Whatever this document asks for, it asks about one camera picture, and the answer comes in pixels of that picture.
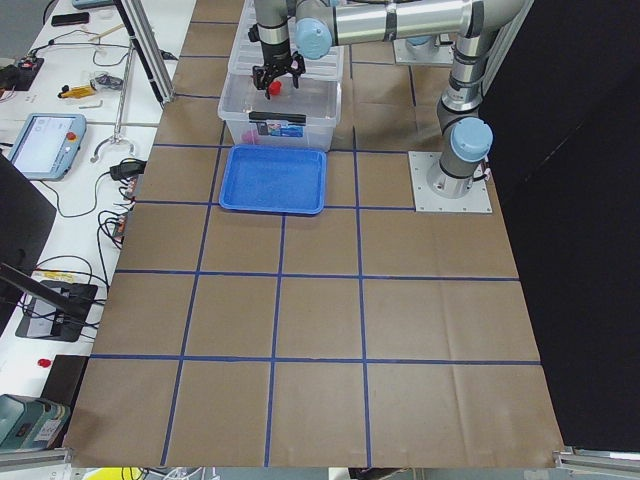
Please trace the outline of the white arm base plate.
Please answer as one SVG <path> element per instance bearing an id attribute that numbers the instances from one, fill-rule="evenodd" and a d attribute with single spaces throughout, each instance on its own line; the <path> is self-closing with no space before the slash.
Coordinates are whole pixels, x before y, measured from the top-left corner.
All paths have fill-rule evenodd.
<path id="1" fill-rule="evenodd" d="M 424 65 L 431 67 L 451 67 L 453 46 L 437 46 L 433 41 L 422 45 L 412 45 L 405 39 L 393 42 L 395 62 L 402 65 Z"/>
<path id="2" fill-rule="evenodd" d="M 481 167 L 467 179 L 456 179 L 441 169 L 440 157 L 440 152 L 408 152 L 415 210 L 418 213 L 491 214 L 487 181 L 475 181 L 482 173 Z"/>

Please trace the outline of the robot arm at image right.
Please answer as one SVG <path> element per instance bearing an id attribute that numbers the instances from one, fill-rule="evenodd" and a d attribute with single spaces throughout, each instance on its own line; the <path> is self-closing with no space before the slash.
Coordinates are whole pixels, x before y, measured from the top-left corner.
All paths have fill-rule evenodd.
<path id="1" fill-rule="evenodd" d="M 435 194 L 458 199 L 477 182 L 474 173 L 493 143 L 490 126 L 477 116 L 491 49 L 498 31 L 523 6 L 521 1 L 257 1 L 248 37 L 260 43 L 263 63 L 252 69 L 253 84 L 268 91 L 286 74 L 297 80 L 306 61 L 335 46 L 456 34 L 449 84 L 437 106 L 444 148 L 427 182 Z"/>

